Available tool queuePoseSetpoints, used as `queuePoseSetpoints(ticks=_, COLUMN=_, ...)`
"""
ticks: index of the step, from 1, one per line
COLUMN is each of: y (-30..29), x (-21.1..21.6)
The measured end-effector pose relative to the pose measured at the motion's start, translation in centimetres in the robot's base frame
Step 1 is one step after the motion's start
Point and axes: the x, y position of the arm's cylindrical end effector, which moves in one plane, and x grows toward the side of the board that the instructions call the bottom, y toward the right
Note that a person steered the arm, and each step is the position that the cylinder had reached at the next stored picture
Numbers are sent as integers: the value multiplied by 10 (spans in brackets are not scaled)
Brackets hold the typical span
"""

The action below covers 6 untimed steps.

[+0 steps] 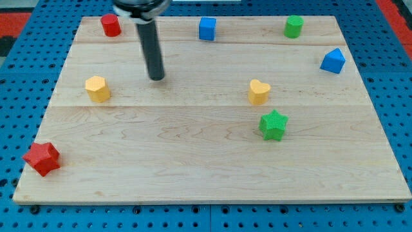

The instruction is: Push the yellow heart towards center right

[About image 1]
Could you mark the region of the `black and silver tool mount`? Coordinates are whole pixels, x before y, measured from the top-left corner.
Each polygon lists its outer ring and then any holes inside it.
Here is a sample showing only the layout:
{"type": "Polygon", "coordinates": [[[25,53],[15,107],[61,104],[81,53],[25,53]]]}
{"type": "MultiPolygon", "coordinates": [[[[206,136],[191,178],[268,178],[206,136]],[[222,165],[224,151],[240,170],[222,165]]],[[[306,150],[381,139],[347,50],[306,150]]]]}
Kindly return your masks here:
{"type": "Polygon", "coordinates": [[[136,24],[148,24],[167,10],[171,0],[112,0],[114,12],[136,24]]]}

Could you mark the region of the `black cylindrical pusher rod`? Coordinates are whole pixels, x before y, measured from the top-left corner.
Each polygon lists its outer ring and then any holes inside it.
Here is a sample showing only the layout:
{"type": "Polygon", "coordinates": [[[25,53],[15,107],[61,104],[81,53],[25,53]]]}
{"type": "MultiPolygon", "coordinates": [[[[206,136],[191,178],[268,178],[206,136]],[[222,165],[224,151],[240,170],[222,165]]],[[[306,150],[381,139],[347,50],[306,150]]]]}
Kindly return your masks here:
{"type": "Polygon", "coordinates": [[[152,81],[161,81],[165,77],[165,72],[156,23],[151,21],[147,24],[137,24],[136,28],[149,78],[152,81]]]}

